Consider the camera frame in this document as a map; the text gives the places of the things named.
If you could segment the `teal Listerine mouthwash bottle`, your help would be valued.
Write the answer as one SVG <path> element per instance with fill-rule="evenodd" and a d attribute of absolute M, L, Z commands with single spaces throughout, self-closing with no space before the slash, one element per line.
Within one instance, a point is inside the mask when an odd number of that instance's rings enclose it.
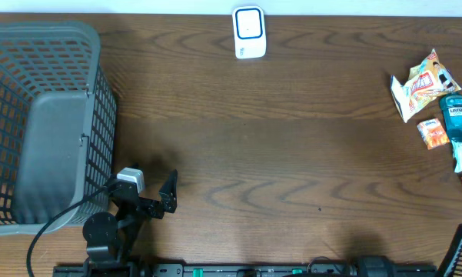
<path fill-rule="evenodd" d="M 462 142 L 462 95 L 451 93 L 440 100 L 446 133 L 451 141 Z"/>

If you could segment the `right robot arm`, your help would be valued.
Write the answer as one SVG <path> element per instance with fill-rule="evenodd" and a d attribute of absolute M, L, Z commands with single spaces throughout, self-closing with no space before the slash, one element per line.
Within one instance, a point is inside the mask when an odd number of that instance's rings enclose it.
<path fill-rule="evenodd" d="M 441 264 L 397 265 L 383 256 L 357 260 L 357 276 L 368 277 L 462 277 L 462 224 L 459 224 Z"/>

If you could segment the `small orange snack packet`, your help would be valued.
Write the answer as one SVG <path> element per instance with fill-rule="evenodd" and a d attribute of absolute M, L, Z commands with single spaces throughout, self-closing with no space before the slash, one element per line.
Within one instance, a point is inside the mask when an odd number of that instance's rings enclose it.
<path fill-rule="evenodd" d="M 444 127 L 438 118 L 420 122 L 417 129 L 429 150 L 450 142 Z"/>

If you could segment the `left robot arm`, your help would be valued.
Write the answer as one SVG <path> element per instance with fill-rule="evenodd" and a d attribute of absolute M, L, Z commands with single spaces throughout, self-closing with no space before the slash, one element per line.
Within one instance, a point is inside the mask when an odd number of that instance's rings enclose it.
<path fill-rule="evenodd" d="M 104 185 L 118 211 L 97 212 L 84 223 L 82 234 L 87 242 L 88 260 L 83 270 L 86 276 L 152 276 L 149 265 L 131 255 L 142 226 L 152 219 L 163 219 L 175 212 L 178 172 L 170 172 L 159 190 L 160 199 L 140 196 L 145 189 L 143 172 L 124 168 Z"/>

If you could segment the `yellow snack bag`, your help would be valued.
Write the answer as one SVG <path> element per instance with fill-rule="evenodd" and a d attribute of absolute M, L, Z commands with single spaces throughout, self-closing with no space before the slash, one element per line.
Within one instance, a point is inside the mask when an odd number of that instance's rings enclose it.
<path fill-rule="evenodd" d="M 462 88 L 450 70 L 439 59 L 436 50 L 419 64 L 410 68 L 408 80 L 401 84 L 391 76 L 391 95 L 404 123 L 442 95 L 458 92 Z"/>

